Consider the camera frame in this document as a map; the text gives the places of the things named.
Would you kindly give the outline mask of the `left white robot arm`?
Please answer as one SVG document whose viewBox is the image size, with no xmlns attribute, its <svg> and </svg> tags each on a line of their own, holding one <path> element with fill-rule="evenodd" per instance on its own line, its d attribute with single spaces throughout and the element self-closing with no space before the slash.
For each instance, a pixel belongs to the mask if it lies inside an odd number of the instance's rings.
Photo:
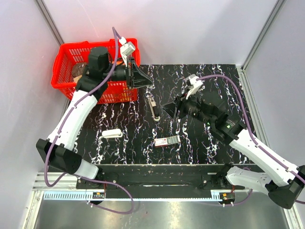
<svg viewBox="0 0 305 229">
<path fill-rule="evenodd" d="M 126 81 L 130 89 L 153 83 L 152 78 L 139 69 L 132 57 L 135 50 L 131 42 L 124 44 L 119 49 L 124 65 L 116 66 L 110 62 L 106 47 L 91 49 L 67 111 L 48 138 L 39 139 L 36 143 L 46 169 L 53 167 L 70 175 L 86 177 L 87 184 L 94 189 L 102 186 L 103 177 L 98 174 L 99 169 L 74 153 L 74 142 L 88 114 L 106 91 L 108 83 Z"/>
</svg>

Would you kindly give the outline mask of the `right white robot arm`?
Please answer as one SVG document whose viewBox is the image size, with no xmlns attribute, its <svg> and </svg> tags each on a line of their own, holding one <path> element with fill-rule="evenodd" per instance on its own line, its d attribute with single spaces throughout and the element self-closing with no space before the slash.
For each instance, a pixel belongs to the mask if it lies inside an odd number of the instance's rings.
<svg viewBox="0 0 305 229">
<path fill-rule="evenodd" d="M 162 106 L 173 119 L 190 116 L 207 123 L 214 138 L 238 150 L 258 165 L 263 173 L 225 165 L 216 174 L 214 182 L 223 189 L 231 185 L 248 187 L 266 194 L 278 206 L 291 209 L 305 187 L 305 167 L 285 160 L 268 148 L 244 123 L 226 112 L 225 101 L 213 93 L 202 98 L 178 95 Z"/>
</svg>

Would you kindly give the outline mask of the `red white staple box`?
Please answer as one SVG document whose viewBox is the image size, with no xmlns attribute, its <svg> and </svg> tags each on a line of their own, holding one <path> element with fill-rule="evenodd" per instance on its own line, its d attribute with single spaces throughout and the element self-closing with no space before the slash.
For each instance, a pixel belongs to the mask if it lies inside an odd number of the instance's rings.
<svg viewBox="0 0 305 229">
<path fill-rule="evenodd" d="M 163 138 L 157 138 L 154 139 L 154 146 L 155 147 L 163 147 L 163 146 L 169 146 L 180 143 L 180 137 L 178 135 L 171 136 L 171 137 L 163 137 Z"/>
</svg>

